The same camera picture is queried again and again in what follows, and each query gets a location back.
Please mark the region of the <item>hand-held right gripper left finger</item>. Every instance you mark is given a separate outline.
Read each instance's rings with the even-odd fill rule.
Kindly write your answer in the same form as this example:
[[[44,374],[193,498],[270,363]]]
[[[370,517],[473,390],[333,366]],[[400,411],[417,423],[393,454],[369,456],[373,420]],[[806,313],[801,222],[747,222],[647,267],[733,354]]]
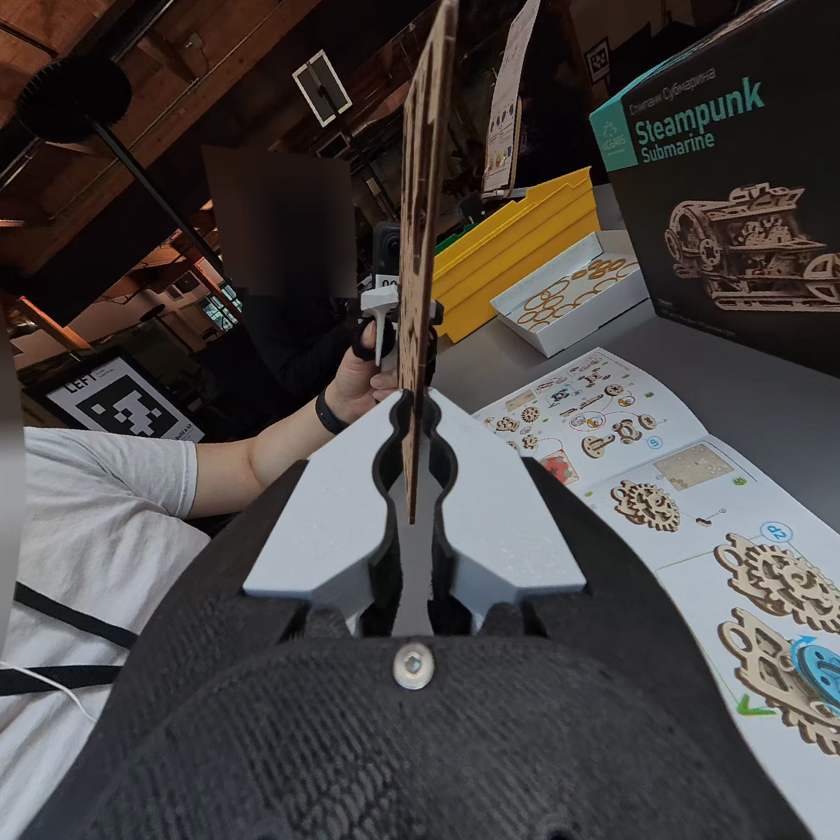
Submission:
[[[245,578],[253,597],[334,607],[358,635],[390,635],[403,591],[389,491],[403,472],[397,392],[282,476],[288,500]]]

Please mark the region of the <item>yellow plastic bin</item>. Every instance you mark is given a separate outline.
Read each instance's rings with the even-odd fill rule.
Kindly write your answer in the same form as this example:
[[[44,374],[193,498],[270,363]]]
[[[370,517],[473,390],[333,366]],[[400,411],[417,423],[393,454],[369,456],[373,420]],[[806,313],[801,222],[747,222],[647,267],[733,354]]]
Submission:
[[[492,299],[599,229],[590,167],[530,187],[435,256],[439,334],[477,331],[496,316]]]

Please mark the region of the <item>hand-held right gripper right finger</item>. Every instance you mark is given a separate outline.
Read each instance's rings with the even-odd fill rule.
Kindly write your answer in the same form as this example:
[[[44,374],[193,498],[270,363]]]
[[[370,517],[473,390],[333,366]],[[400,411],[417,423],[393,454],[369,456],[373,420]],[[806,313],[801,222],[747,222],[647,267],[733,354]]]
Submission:
[[[533,458],[427,391],[430,474],[440,485],[432,537],[435,632],[472,632],[497,604],[579,594],[586,580],[535,482],[564,487]]]

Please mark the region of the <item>person's left hand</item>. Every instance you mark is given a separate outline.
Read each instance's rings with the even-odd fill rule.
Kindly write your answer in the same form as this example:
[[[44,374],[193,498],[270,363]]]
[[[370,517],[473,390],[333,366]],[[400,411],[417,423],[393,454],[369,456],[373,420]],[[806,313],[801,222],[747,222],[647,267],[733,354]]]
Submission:
[[[347,350],[324,391],[324,402],[332,415],[351,425],[396,390],[396,368],[382,371],[373,360],[362,360]]]

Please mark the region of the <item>white cardboard tray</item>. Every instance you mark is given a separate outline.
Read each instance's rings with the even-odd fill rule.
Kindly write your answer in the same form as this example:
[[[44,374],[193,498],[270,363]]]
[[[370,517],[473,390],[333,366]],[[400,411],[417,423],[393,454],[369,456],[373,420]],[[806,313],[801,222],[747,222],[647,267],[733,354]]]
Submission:
[[[648,299],[625,229],[588,234],[490,301],[497,317],[546,358]]]

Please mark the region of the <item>person in white shirt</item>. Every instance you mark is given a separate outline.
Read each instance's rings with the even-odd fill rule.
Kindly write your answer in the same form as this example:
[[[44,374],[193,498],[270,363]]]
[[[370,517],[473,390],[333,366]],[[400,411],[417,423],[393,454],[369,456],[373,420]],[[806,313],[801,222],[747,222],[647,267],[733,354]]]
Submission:
[[[192,442],[27,427],[17,580],[140,634],[209,538],[186,523]],[[83,714],[48,690],[2,699],[1,829],[17,838],[86,743],[111,689],[79,689]]]

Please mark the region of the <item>green plastic bin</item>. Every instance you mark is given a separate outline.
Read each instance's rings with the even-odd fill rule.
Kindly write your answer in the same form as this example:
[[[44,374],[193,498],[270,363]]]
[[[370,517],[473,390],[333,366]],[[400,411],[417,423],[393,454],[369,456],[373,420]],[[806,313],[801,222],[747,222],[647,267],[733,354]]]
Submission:
[[[453,245],[455,242],[459,241],[462,237],[467,235],[471,232],[477,224],[466,224],[464,225],[459,231],[454,232],[453,234],[444,238],[441,242],[439,242],[435,247],[435,256],[439,256],[443,251],[445,251],[448,247]]]

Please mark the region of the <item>assembly instruction booklet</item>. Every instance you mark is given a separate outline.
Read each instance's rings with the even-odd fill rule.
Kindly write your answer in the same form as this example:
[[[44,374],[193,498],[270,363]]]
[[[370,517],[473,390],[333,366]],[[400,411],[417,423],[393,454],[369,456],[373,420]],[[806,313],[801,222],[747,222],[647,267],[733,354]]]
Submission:
[[[735,710],[838,757],[834,530],[653,376],[601,349],[474,417],[644,562]]]

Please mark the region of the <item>laser-cut wooden parts sheet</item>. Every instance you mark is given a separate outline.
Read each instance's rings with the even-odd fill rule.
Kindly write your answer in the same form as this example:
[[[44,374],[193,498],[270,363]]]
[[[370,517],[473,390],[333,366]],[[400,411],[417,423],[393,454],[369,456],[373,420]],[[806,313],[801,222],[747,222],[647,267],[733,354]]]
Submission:
[[[397,386],[412,395],[402,441],[409,524],[416,517],[438,198],[458,13],[457,1],[440,2],[403,107]]]

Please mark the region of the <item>white square ceiling fixture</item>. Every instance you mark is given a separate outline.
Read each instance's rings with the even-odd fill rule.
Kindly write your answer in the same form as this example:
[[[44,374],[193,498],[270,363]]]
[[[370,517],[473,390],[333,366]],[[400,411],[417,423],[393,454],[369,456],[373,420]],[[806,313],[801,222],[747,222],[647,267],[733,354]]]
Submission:
[[[292,79],[322,128],[336,122],[353,105],[324,49],[297,68]]]

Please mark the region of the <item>black round lamp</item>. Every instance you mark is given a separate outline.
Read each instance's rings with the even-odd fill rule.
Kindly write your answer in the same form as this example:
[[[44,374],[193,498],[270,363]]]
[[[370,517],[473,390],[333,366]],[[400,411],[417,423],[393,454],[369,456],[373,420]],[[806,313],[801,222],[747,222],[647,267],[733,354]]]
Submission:
[[[130,79],[110,59],[69,56],[36,73],[16,100],[16,114],[37,138],[77,144],[91,137],[92,121],[111,126],[128,111]]]

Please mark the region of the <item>black pole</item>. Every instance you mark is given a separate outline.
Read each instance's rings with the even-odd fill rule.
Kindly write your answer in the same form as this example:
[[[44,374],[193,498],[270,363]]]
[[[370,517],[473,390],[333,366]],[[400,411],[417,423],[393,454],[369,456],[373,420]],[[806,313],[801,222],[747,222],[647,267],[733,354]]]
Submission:
[[[137,162],[131,152],[117,139],[110,128],[100,124],[99,121],[91,116],[87,116],[86,119],[100,139],[113,152],[117,160],[128,170],[135,181],[141,184],[145,191],[152,196],[158,206],[164,210],[188,241],[197,249],[200,256],[205,258],[207,263],[214,268],[219,276],[226,277],[221,259],[215,255],[205,238],[197,233],[194,226],[172,205],[161,189],[151,180],[142,165]]]

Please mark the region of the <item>black model kit box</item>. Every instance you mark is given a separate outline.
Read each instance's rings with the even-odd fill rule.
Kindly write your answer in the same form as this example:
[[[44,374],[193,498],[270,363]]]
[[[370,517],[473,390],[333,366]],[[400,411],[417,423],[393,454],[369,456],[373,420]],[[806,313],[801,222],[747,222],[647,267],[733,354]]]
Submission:
[[[761,2],[590,117],[656,314],[838,376],[839,2]]]

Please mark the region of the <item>person's left forearm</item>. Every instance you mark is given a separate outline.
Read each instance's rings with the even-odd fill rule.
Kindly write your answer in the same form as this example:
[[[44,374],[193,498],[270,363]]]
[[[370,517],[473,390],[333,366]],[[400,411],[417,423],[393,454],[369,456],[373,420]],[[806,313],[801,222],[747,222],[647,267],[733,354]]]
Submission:
[[[287,469],[332,438],[316,400],[255,437],[223,444],[197,444],[196,486],[189,519],[246,509]]]

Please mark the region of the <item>black framed marker sign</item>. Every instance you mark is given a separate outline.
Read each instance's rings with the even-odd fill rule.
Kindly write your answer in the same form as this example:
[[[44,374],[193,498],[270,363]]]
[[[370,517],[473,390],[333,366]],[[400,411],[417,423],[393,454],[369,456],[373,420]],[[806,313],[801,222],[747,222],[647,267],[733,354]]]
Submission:
[[[74,429],[193,443],[206,436],[187,408],[121,349],[71,364],[23,393]]]

